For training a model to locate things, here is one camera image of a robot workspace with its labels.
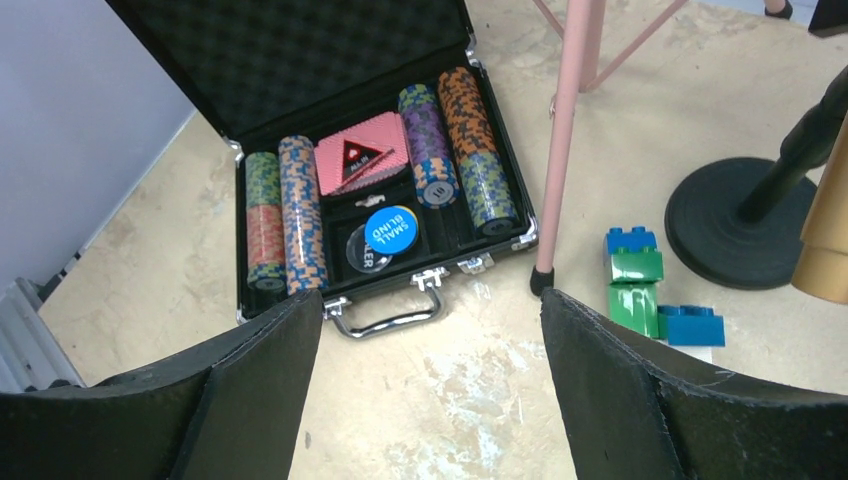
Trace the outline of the green blue toy brick block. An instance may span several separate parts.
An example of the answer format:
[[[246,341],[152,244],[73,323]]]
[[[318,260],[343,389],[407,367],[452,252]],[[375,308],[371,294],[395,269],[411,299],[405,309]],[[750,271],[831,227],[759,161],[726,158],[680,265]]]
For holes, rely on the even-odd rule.
[[[726,345],[724,317],[700,305],[664,305],[657,285],[664,262],[655,234],[644,226],[611,227],[603,241],[609,318],[620,326],[708,363]]]

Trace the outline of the blue small blind button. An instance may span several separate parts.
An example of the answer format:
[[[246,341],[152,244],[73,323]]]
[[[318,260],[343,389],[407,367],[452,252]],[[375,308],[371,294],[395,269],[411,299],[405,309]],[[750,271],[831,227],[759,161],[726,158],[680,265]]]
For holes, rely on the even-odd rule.
[[[410,208],[402,205],[381,208],[366,221],[364,237],[377,253],[392,256],[403,254],[418,240],[417,216]]]

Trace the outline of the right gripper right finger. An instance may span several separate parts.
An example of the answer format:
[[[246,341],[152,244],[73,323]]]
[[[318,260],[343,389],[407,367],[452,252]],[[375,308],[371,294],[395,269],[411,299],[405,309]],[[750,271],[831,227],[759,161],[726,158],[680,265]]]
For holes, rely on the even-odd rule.
[[[847,399],[701,361],[556,289],[541,328],[581,479],[843,479]]]

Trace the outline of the orange black chip row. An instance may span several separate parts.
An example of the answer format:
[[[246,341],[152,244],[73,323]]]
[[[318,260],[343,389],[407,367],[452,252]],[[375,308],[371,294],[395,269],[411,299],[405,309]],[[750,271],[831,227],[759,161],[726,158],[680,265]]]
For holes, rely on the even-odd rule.
[[[497,151],[476,78],[467,68],[443,72],[438,78],[437,94],[459,161],[475,152]]]

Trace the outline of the clear dealer button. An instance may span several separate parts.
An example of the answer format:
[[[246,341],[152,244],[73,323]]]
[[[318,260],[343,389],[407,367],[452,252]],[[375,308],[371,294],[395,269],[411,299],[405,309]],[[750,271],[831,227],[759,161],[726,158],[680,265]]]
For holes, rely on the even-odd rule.
[[[346,259],[354,270],[374,274],[385,269],[393,260],[393,256],[375,251],[366,241],[365,224],[361,224],[346,242]]]

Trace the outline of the black microphone desk stand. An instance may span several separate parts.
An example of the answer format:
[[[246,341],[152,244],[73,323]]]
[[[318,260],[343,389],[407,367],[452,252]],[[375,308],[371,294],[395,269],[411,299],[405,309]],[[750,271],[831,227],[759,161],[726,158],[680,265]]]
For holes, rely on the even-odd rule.
[[[786,135],[775,161],[730,157],[687,176],[670,196],[665,233],[694,273],[733,289],[790,282],[816,194],[807,173],[828,161],[847,110],[847,73]]]

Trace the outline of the pink playing card deck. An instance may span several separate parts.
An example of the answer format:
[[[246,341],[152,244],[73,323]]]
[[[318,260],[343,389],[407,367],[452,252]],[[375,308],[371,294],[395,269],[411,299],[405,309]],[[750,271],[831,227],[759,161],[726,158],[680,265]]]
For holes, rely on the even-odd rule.
[[[314,155],[322,196],[385,180],[409,165],[403,120],[396,112],[384,112],[323,138]]]

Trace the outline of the blue orange chip row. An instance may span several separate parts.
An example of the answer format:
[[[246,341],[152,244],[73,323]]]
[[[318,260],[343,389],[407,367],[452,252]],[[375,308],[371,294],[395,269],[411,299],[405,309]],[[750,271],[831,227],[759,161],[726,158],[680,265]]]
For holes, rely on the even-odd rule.
[[[287,293],[328,286],[314,146],[303,135],[279,142]]]

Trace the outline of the small green blue chip stack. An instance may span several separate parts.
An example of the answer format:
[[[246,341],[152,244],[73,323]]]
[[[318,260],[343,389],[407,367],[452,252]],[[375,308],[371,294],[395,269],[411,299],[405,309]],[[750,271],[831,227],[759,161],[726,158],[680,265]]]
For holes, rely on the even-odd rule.
[[[415,106],[436,103],[437,95],[435,91],[426,84],[418,83],[409,85],[398,94],[399,113],[404,113]]]

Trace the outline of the green red chip row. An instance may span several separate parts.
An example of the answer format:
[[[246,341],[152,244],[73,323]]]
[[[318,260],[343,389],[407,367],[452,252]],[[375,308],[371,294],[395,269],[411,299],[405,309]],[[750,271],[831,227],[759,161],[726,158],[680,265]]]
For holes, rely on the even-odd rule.
[[[257,152],[245,159],[247,283],[259,291],[285,286],[284,229],[277,156]]]

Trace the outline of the pink tripod music stand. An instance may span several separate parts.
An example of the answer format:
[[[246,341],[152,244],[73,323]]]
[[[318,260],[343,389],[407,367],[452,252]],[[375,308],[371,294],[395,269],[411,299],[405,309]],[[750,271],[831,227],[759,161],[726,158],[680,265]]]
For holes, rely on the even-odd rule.
[[[539,221],[537,254],[530,276],[532,293],[541,296],[545,290],[554,285],[553,261],[578,95],[599,87],[653,33],[677,13],[686,4],[686,0],[672,1],[602,71],[598,70],[598,61],[606,11],[604,1],[569,0],[563,22],[545,2],[535,0],[534,4],[562,39],[557,89],[552,106],[549,108],[552,130],[542,214]]]

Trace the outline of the red triangular all-in button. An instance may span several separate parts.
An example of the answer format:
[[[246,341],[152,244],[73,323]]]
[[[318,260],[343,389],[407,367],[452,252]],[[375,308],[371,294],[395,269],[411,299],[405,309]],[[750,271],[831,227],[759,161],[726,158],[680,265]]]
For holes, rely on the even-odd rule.
[[[389,145],[343,139],[340,181],[330,195],[341,195],[362,188],[370,172],[393,153],[394,148]]]

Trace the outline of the small silver case key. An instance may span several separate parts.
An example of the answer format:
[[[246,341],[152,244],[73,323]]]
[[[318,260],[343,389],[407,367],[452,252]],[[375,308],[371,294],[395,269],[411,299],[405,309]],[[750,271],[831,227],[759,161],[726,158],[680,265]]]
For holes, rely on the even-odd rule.
[[[371,208],[386,201],[384,195],[369,195],[367,198],[355,202],[356,207]]]

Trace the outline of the grey green chip stack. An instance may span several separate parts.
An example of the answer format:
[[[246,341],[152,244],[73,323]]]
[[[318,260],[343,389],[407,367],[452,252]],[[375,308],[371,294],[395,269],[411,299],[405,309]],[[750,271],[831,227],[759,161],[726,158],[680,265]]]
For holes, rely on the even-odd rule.
[[[477,150],[459,163],[473,225],[483,236],[503,235],[518,221],[506,173],[496,152]]]

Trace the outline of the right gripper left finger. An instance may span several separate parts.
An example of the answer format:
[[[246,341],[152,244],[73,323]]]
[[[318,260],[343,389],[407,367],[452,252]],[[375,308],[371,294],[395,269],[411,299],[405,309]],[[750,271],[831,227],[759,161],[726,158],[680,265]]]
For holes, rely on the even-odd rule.
[[[301,292],[155,363],[1,397],[5,479],[284,479],[319,346]]]

